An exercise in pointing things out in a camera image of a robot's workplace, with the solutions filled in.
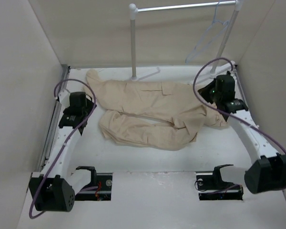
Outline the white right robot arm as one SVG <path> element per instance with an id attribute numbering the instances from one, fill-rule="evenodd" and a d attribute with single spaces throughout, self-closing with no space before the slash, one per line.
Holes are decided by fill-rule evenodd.
<path id="1" fill-rule="evenodd" d="M 285 189 L 286 154 L 270 145 L 270 137 L 258 129 L 246 103 L 236 98 L 234 78 L 229 73 L 219 75 L 195 94 L 215 105 L 245 146 L 252 162 L 244 171 L 243 181 L 248 190 L 257 194 Z"/>

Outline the beige trousers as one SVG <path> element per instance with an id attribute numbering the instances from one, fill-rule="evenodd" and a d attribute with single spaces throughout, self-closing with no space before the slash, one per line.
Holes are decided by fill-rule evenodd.
<path id="1" fill-rule="evenodd" d="M 106 139 L 120 145 L 180 150 L 196 140 L 203 126 L 228 127 L 216 111 L 203 105 L 191 84 L 102 80 L 90 69 L 86 81 L 105 109 L 99 127 Z"/>

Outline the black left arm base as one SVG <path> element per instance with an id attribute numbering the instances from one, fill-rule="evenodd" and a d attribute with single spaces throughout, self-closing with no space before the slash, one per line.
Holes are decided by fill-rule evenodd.
<path id="1" fill-rule="evenodd" d="M 110 201 L 113 173 L 94 172 L 92 181 L 81 188 L 75 201 Z"/>

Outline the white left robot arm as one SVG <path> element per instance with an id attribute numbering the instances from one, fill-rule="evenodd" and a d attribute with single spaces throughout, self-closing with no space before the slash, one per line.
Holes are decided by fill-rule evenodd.
<path id="1" fill-rule="evenodd" d="M 97 177 L 92 175 L 93 167 L 78 167 L 68 175 L 73 151 L 96 104 L 85 92 L 67 91 L 59 94 L 58 102 L 65 109 L 59 121 L 56 142 L 40 174 L 33 175 L 29 182 L 32 196 L 30 218 L 34 218 L 34 209 L 40 214 L 46 211 L 69 212 L 83 187 L 93 190 L 97 186 Z"/>

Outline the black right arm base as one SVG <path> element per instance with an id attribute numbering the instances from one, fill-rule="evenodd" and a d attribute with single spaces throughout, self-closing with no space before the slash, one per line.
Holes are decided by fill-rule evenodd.
<path id="1" fill-rule="evenodd" d="M 244 189 L 241 185 L 223 181 L 213 172 L 197 172 L 194 187 L 200 201 L 243 200 Z"/>

